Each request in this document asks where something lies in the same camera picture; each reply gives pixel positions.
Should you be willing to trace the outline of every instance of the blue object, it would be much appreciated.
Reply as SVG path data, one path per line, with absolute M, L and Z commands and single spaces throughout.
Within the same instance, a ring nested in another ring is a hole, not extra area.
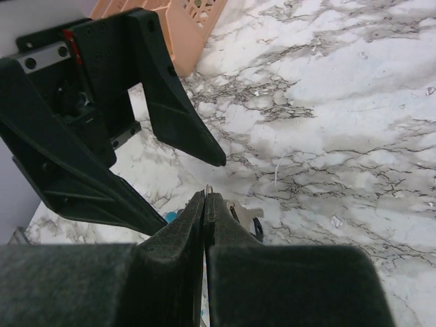
M 170 223 L 171 221 L 175 220 L 176 218 L 177 218 L 177 213 L 175 211 L 170 211 L 164 217 L 164 219 L 167 223 Z

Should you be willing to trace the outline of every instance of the perforated basket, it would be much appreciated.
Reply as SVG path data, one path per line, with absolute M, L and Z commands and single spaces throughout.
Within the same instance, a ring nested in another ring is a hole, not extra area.
M 141 7 L 159 15 L 165 43 L 180 77 L 192 73 L 227 0 L 99 0 L 91 18 Z

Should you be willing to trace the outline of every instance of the red part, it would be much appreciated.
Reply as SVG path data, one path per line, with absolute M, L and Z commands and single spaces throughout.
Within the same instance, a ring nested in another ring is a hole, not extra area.
M 76 41 L 74 41 L 74 34 L 73 32 L 64 29 L 62 30 L 63 36 L 65 37 L 65 39 L 67 40 L 67 42 L 69 42 L 71 44 L 73 53 L 74 53 L 74 59 L 76 60 L 76 63 L 78 65 L 82 65 L 82 57 L 80 56 L 79 53 L 79 48 L 77 47 Z

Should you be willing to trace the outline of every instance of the marble surface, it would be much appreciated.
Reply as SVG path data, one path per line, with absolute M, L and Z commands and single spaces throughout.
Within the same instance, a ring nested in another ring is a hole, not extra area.
M 211 184 L 264 209 L 267 243 L 361 247 L 397 326 L 436 326 L 436 2 L 228 1 L 183 83 L 227 166 L 158 143 L 136 87 L 143 131 L 117 151 L 114 173 L 160 213 Z M 147 238 L 43 205 L 27 236 Z

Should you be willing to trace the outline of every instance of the gray wall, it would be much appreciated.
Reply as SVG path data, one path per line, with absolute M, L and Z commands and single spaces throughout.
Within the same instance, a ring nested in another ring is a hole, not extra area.
M 27 227 L 40 199 L 12 161 L 0 140 L 0 245 L 6 244 L 15 227 Z

